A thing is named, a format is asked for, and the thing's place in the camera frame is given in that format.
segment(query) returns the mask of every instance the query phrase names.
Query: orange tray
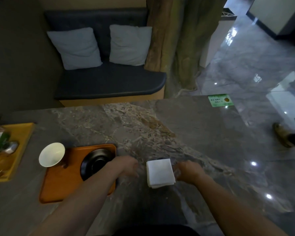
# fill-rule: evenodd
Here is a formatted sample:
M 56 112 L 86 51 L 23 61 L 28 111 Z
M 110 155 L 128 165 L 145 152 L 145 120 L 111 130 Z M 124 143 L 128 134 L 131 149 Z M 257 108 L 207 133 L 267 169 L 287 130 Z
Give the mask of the orange tray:
M 66 169 L 61 166 L 47 168 L 39 194 L 39 201 L 42 204 L 60 202 L 74 192 L 83 182 L 80 167 L 84 157 L 97 149 L 109 150 L 116 156 L 116 147 L 113 144 L 66 149 L 64 157 L 67 158 L 68 167 Z M 116 182 L 111 186 L 108 195 L 114 192 L 115 187 Z

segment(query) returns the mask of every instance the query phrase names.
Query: black saucer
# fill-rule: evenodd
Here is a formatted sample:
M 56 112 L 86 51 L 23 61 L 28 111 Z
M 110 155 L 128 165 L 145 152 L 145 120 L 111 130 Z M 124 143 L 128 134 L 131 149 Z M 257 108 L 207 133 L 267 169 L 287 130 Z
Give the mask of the black saucer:
M 80 168 L 82 180 L 86 181 L 89 177 L 102 169 L 107 162 L 114 159 L 114 157 L 114 154 L 106 149 L 97 149 L 87 154 Z

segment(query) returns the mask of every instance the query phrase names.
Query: hand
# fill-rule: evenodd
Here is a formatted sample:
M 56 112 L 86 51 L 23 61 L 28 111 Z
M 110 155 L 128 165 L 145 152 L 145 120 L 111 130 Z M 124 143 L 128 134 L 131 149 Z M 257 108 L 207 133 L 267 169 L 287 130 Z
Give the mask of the hand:
M 119 176 L 139 176 L 137 173 L 138 160 L 131 156 L 116 156 L 111 164 L 120 172 Z
M 174 171 L 177 169 L 180 170 L 180 175 L 177 177 L 177 180 L 184 181 L 188 184 L 194 185 L 197 180 L 210 178 L 207 174 L 205 174 L 205 171 L 198 163 L 190 160 L 178 162 L 174 166 Z

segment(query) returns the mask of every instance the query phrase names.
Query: black leather bench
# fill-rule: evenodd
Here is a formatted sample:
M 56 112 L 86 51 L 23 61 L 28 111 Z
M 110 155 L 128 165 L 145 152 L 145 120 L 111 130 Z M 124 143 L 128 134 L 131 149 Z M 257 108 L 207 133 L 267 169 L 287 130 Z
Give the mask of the black leather bench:
M 101 66 L 95 68 L 64 70 L 54 95 L 55 99 L 63 103 L 62 100 L 148 96 L 155 95 L 160 91 L 164 92 L 166 73 L 147 71 L 143 66 L 109 62 L 109 26 L 111 24 L 146 26 L 146 8 L 46 11 L 45 17 L 51 30 L 54 31 L 92 27 L 103 62 Z

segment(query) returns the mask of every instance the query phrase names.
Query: left hand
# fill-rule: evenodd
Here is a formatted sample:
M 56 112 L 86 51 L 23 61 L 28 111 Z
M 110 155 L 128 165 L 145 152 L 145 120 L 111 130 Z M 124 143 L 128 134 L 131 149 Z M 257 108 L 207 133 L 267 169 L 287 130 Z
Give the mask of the left hand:
M 137 173 L 138 160 L 131 156 L 116 156 L 111 163 L 114 168 L 120 171 L 119 176 L 139 176 Z

